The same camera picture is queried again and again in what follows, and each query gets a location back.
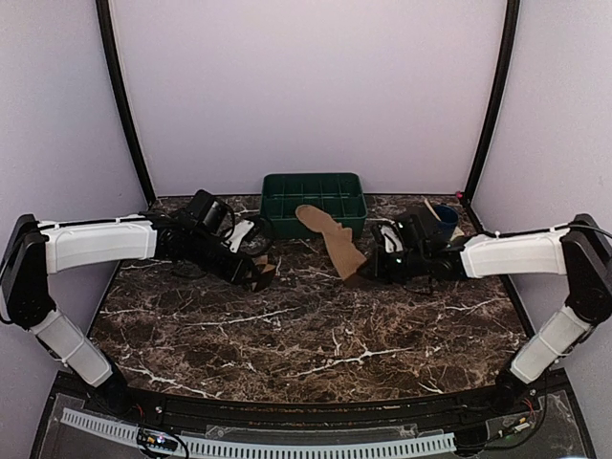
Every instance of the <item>white wall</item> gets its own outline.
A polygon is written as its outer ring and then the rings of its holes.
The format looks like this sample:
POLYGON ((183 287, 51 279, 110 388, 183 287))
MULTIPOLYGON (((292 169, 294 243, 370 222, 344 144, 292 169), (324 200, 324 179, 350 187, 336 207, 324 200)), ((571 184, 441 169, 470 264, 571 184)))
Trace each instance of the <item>white wall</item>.
MULTIPOLYGON (((474 208, 491 230, 591 213, 612 230, 612 3, 523 2, 499 122, 474 208)), ((566 281, 518 276, 536 326, 566 281)), ((612 451, 612 322, 565 361, 599 457, 612 451)))
MULTIPOLYGON (((3 0, 0 62, 0 248, 22 213, 71 220, 143 209, 95 2, 3 0)), ((54 276, 52 295, 87 327, 112 270, 104 265, 54 276)), ((0 455, 23 459, 57 365, 32 336, 3 325, 0 367, 0 455)))
POLYGON ((354 171, 366 191, 462 189, 503 0, 115 0, 160 195, 354 171))

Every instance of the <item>black cable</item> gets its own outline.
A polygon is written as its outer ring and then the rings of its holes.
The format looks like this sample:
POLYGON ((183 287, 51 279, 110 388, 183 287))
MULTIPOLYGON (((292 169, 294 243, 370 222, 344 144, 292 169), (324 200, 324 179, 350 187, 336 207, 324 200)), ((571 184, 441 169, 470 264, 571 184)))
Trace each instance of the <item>black cable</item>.
POLYGON ((126 419, 120 415, 118 415, 117 413, 113 413, 110 409, 108 409, 104 403, 102 403, 99 399, 98 396, 96 394, 92 394, 90 391, 90 386, 87 385, 87 383, 83 380, 81 380, 83 387, 85 388, 85 393, 87 394, 87 396, 89 397, 89 400, 92 400, 97 406, 99 406, 100 408, 102 408, 103 411, 105 411, 109 416, 112 416, 116 419, 119 419, 120 421, 124 421, 125 423, 128 424, 136 424, 136 426, 138 428, 148 428, 149 430, 155 430, 161 433, 165 433, 166 435, 168 435, 169 437, 173 438, 174 440, 176 440, 179 445, 181 445, 181 448, 183 448, 183 450, 185 451, 185 459, 189 459, 189 448, 187 447, 187 444, 185 443, 185 440, 183 440, 181 437, 175 435, 174 433, 160 427, 160 426, 152 426, 151 424, 147 424, 144 421, 131 421, 129 419, 126 419))
POLYGON ((507 447, 484 447, 483 449, 500 451, 500 450, 514 449, 514 448, 520 447, 521 445, 525 445, 532 438, 534 438, 534 435, 536 435, 537 432, 541 429, 542 425, 544 424, 544 421, 546 421, 547 412, 548 412, 548 371, 544 372, 544 406, 542 407, 542 418, 540 419, 539 423, 537 423, 537 425, 534 427, 534 429, 531 432, 529 432, 529 435, 527 435, 520 442, 514 445, 510 445, 507 447))
POLYGON ((551 232, 551 230, 553 231, 566 230, 568 228, 570 228, 570 224, 559 225, 558 227, 552 227, 552 228, 528 229, 526 231, 516 231, 516 232, 496 233, 496 232, 491 232, 491 231, 482 231, 482 234, 489 236, 489 237, 493 237, 495 239, 503 239, 503 238, 516 237, 516 236, 528 236, 530 234, 540 234, 542 232, 551 232))
POLYGON ((534 438, 534 435, 537 434, 537 432, 541 429, 542 425, 544 424, 544 421, 546 420, 547 412, 548 412, 548 371, 544 372, 544 404, 542 407, 542 417, 540 418, 539 423, 537 423, 532 428, 532 430, 529 432, 529 435, 523 438, 520 442, 515 443, 514 445, 509 445, 507 447, 488 447, 487 445, 496 440, 501 440, 503 438, 509 437, 510 435, 515 435, 515 433, 511 433, 503 437, 490 438, 490 439, 485 440, 484 442, 480 442, 475 445, 460 445, 456 443, 455 446, 457 446, 457 449, 480 449, 481 448, 483 450, 494 450, 494 451, 518 448, 526 444, 527 442, 529 442, 532 438, 534 438))
POLYGON ((579 223, 570 223, 567 225, 569 228, 576 228, 579 230, 591 230, 594 232, 598 232, 599 234, 603 234, 606 237, 612 239, 612 232, 606 231, 605 229, 601 229, 599 227, 591 227, 590 225, 581 225, 579 223))

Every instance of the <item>small blue container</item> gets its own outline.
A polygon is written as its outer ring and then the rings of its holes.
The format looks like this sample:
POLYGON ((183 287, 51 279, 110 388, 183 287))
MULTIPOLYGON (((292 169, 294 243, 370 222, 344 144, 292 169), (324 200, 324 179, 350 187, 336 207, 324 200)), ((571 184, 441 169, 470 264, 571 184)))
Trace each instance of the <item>small blue container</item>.
POLYGON ((440 217, 438 228, 442 232, 443 237, 449 241, 455 232, 455 228, 457 228, 457 223, 459 223, 459 214, 454 208, 442 204, 434 206, 433 210, 440 217))

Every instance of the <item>marble tabletop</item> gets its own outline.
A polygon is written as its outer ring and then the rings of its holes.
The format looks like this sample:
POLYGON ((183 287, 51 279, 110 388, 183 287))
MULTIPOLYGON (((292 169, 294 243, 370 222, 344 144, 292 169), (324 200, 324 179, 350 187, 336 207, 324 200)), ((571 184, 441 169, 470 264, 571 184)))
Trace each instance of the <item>marble tabletop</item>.
MULTIPOLYGON (((429 196, 460 212, 455 198, 429 196)), ((239 216, 258 196, 224 198, 239 216)), ((368 226, 423 196, 367 196, 368 226)), ((162 198, 171 211, 188 198, 162 198)), ((185 279, 165 261, 124 262, 91 337, 130 385, 222 400, 332 403, 391 400, 492 384, 526 341, 496 277, 461 282, 342 285, 320 239, 276 241, 273 284, 259 293, 213 275, 185 279)))

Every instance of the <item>green plastic tray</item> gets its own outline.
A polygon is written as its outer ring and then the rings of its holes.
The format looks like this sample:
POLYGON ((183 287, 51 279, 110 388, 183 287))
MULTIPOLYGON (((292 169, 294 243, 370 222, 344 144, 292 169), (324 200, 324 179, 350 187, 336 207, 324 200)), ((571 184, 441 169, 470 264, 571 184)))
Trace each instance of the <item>green plastic tray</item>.
POLYGON ((275 237, 320 237, 295 217, 295 210, 303 204, 325 210, 334 220, 352 228, 354 237, 361 236, 367 207, 356 174, 270 174, 264 178, 260 213, 273 223, 275 237))

